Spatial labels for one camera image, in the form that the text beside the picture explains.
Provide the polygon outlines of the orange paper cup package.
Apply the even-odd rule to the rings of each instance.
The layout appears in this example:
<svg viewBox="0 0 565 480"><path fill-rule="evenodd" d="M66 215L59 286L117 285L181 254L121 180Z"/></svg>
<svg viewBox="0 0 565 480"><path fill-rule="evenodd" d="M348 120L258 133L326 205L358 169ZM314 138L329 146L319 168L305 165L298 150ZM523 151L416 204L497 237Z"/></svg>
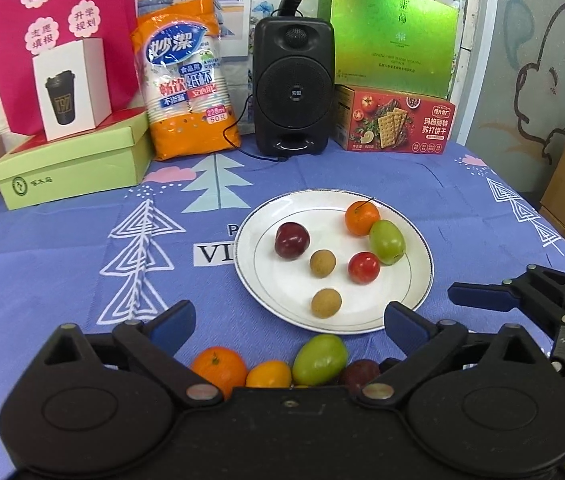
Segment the orange paper cup package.
<svg viewBox="0 0 565 480"><path fill-rule="evenodd" d="M132 44L156 159L240 147L215 0L176 2L138 18Z"/></svg>

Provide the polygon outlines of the white cup box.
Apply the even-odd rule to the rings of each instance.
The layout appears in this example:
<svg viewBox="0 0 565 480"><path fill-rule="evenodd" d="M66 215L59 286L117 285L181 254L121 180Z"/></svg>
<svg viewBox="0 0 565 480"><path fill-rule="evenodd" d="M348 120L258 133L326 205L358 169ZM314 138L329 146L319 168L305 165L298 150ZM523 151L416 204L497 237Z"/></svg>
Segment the white cup box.
<svg viewBox="0 0 565 480"><path fill-rule="evenodd" d="M33 58L33 70L47 141L94 130L111 114L100 38L47 50Z"/></svg>

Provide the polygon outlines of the green gift box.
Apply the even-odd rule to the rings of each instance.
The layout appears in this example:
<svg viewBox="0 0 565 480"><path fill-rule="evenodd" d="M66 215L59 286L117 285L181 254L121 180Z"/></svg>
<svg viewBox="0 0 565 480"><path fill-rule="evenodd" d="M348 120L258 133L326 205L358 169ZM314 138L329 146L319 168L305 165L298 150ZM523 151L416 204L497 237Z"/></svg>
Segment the green gift box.
<svg viewBox="0 0 565 480"><path fill-rule="evenodd" d="M319 0L333 26L335 83L444 98L458 11L433 0Z"/></svg>

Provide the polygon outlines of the pink paper bag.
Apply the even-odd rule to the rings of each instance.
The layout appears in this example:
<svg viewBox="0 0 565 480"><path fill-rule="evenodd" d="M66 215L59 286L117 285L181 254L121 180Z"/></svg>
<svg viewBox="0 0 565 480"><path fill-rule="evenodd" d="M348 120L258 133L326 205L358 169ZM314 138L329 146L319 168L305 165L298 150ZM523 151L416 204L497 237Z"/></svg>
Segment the pink paper bag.
<svg viewBox="0 0 565 480"><path fill-rule="evenodd" d="M33 58L74 40L102 40L112 108L130 104L138 90L135 26L135 0L0 0L0 102L9 130L43 129Z"/></svg>

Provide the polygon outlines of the orange tangerine with stem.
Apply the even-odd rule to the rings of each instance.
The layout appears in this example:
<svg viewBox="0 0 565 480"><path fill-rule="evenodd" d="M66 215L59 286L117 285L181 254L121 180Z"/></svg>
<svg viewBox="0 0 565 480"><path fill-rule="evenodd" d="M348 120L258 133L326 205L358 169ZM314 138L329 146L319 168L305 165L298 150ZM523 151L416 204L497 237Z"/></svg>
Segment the orange tangerine with stem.
<svg viewBox="0 0 565 480"><path fill-rule="evenodd" d="M345 227L354 236L368 235L380 219L380 212L371 200L358 200L345 211Z"/></svg>

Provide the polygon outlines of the black speaker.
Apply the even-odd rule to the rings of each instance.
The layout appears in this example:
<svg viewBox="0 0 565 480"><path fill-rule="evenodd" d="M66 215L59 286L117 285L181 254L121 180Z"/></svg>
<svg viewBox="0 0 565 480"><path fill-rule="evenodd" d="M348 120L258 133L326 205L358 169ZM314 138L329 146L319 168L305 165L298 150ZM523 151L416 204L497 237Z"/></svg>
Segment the black speaker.
<svg viewBox="0 0 565 480"><path fill-rule="evenodd" d="M254 30L254 133L269 158L322 153L336 128L333 26L301 1L280 0Z"/></svg>

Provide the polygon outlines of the small red fruit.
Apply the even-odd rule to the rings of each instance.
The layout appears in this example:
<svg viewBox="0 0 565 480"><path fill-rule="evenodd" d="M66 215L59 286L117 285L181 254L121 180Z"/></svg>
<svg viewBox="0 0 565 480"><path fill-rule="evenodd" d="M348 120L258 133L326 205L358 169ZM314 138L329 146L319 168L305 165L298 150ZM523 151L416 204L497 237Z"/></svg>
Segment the small red fruit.
<svg viewBox="0 0 565 480"><path fill-rule="evenodd" d="M372 252L358 252L348 263L350 280L360 285L371 284L375 281L380 269L380 260Z"/></svg>

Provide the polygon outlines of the dark red plum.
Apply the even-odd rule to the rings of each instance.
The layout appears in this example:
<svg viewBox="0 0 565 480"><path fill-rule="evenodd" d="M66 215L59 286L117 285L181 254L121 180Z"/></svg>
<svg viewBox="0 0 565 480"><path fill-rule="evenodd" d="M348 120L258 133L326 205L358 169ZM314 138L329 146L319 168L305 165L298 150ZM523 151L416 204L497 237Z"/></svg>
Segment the dark red plum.
<svg viewBox="0 0 565 480"><path fill-rule="evenodd" d="M275 252L286 260L299 258L309 247L311 237L309 231L297 222L285 222L277 230L275 236Z"/></svg>
<svg viewBox="0 0 565 480"><path fill-rule="evenodd" d="M339 375L338 382L349 393L356 394L380 375L379 364L373 360L356 360L346 366Z"/></svg>

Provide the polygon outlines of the brown longan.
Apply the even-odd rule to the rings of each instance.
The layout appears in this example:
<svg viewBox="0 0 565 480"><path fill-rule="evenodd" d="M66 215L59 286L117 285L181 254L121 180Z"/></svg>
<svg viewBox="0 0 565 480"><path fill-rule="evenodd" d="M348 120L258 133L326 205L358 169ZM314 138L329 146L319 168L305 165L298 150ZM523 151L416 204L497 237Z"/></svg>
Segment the brown longan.
<svg viewBox="0 0 565 480"><path fill-rule="evenodd" d="M341 306L341 295L333 288L319 290L311 301L311 311L316 318L331 318L339 312Z"/></svg>
<svg viewBox="0 0 565 480"><path fill-rule="evenodd" d="M310 270L315 278L327 278L335 270L336 256L328 249L319 249L311 255Z"/></svg>

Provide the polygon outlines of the light green shoe box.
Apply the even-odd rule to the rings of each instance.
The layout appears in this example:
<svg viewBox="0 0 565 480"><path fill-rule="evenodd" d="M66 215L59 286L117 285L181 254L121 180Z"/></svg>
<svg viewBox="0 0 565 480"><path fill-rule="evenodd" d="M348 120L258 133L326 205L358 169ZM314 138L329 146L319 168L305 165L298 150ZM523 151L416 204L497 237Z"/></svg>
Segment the light green shoe box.
<svg viewBox="0 0 565 480"><path fill-rule="evenodd" d="M0 194L8 209L127 188L153 160L142 108L110 115L98 128L48 141L32 136L0 158Z"/></svg>

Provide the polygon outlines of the red cracker box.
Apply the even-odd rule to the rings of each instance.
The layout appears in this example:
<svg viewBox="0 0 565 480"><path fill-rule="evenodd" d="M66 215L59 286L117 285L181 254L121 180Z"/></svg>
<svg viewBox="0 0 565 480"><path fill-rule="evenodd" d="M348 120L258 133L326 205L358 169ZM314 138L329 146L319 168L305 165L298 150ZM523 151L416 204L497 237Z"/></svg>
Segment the red cracker box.
<svg viewBox="0 0 565 480"><path fill-rule="evenodd" d="M338 86L335 140L350 152L438 155L455 105L432 96Z"/></svg>

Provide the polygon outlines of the green apple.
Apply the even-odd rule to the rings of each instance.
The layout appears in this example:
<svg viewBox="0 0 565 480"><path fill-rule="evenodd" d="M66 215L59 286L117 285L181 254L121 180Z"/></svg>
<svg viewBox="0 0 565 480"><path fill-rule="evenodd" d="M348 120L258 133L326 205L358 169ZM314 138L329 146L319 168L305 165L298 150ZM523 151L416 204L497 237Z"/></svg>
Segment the green apple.
<svg viewBox="0 0 565 480"><path fill-rule="evenodd" d="M315 336L304 344L293 361L293 381L309 387L328 384L345 369L348 360L348 349L340 337Z"/></svg>

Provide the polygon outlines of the green oval fruit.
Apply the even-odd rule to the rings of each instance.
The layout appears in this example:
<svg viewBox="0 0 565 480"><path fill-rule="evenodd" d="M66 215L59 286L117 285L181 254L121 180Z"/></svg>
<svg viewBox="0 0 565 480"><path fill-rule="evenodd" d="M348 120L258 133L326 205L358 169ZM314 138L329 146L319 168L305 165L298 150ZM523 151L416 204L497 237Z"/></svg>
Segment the green oval fruit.
<svg viewBox="0 0 565 480"><path fill-rule="evenodd" d="M406 243L402 232L389 220L378 220L369 231L371 251L385 266L397 263L405 254Z"/></svg>

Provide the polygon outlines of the small orange kumquat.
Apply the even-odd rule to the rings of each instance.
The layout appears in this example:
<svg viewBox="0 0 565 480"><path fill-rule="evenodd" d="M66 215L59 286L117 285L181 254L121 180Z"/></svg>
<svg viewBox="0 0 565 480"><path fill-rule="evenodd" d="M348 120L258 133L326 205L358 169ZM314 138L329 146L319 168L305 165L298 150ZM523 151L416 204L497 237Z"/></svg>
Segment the small orange kumquat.
<svg viewBox="0 0 565 480"><path fill-rule="evenodd" d="M253 367L247 375L249 388L289 388L292 384L290 366L279 360L270 360Z"/></svg>

